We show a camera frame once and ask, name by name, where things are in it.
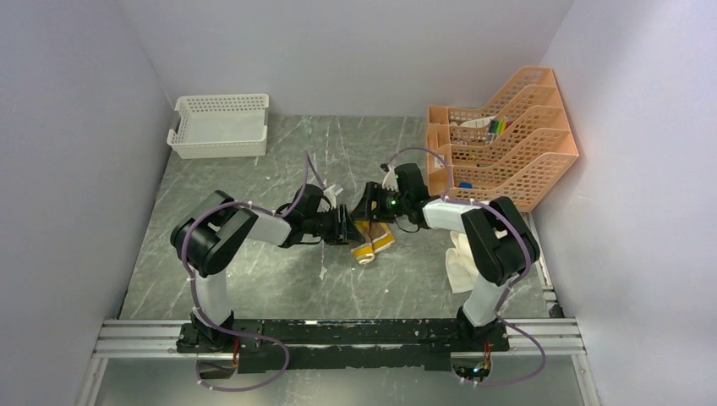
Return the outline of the yellow brown bear towel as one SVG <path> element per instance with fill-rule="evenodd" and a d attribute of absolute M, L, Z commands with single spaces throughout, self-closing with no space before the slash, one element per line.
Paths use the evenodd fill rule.
<path fill-rule="evenodd" d="M 390 248 L 395 242 L 387 223 L 357 221 L 355 225 L 363 241 L 350 241 L 348 246 L 353 258 L 360 265 L 370 263 L 378 253 Z"/>

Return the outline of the white towel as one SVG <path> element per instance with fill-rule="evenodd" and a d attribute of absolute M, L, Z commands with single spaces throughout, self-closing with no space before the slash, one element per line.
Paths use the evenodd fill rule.
<path fill-rule="evenodd" d="M 470 292 L 479 275 L 472 251 L 465 233 L 450 232 L 453 244 L 446 250 L 445 267 L 451 290 L 454 294 Z"/>

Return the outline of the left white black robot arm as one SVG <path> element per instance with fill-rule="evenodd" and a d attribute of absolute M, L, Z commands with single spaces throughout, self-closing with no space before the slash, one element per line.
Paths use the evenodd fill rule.
<path fill-rule="evenodd" d="M 177 340 L 179 353 L 224 352 L 241 343 L 234 335 L 227 268 L 246 240 L 280 248 L 363 243 L 365 237 L 329 191 L 304 184 L 275 211 L 239 202 L 216 190 L 172 231 L 170 243 L 185 265 L 194 301 L 190 322 Z"/>

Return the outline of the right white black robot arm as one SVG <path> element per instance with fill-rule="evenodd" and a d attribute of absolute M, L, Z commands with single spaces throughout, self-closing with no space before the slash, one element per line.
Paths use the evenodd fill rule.
<path fill-rule="evenodd" d="M 406 217 L 419 229 L 440 229 L 466 236 L 478 276 L 457 312 L 456 337 L 467 350 L 485 343 L 498 322 L 509 284 L 539 258 L 539 246 L 505 196 L 469 205 L 431 195 L 415 163 L 388 171 L 382 183 L 368 182 L 351 212 L 354 221 L 394 223 Z"/>

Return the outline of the colourful pens in organizer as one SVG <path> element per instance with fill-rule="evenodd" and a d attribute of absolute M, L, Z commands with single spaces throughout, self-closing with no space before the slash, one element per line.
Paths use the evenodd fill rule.
<path fill-rule="evenodd" d="M 500 135 L 507 126 L 510 125 L 509 121 L 506 120 L 498 120 L 498 119 L 491 119 L 490 124 L 488 127 L 488 133 L 494 136 Z"/>

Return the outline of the orange plastic file organizer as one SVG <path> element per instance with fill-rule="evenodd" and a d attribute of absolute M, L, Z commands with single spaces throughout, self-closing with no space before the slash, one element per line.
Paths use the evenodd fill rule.
<path fill-rule="evenodd" d="M 488 133 L 491 119 L 510 125 Z M 432 195 L 507 196 L 530 212 L 578 159 L 553 69 L 519 69 L 482 107 L 430 105 L 425 142 Z"/>

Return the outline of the white plastic basket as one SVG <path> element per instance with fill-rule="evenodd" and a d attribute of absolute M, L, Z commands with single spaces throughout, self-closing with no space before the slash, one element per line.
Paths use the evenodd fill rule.
<path fill-rule="evenodd" d="M 182 159 L 264 156 L 267 94 L 181 96 L 167 144 Z"/>

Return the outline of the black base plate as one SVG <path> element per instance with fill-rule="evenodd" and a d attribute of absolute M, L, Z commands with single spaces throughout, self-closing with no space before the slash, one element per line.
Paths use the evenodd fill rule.
<path fill-rule="evenodd" d="M 354 319 L 339 321 L 236 319 L 241 343 L 224 352 L 191 353 L 208 359 L 225 354 L 239 374 L 270 370 L 422 367 L 453 369 L 452 355 L 506 352 L 506 327 L 497 322 L 486 336 L 461 338 L 456 318 Z"/>

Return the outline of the aluminium rail frame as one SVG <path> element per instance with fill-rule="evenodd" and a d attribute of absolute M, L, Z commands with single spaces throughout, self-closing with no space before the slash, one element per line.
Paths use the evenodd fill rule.
<path fill-rule="evenodd" d="M 345 246 L 246 241 L 227 269 L 243 337 L 212 350 L 190 324 L 172 229 L 149 226 L 77 404 L 599 404 L 576 320 L 548 313 L 556 298 L 543 261 L 509 294 L 505 323 L 465 340 L 446 231 L 402 224 L 395 244 L 366 265 Z"/>

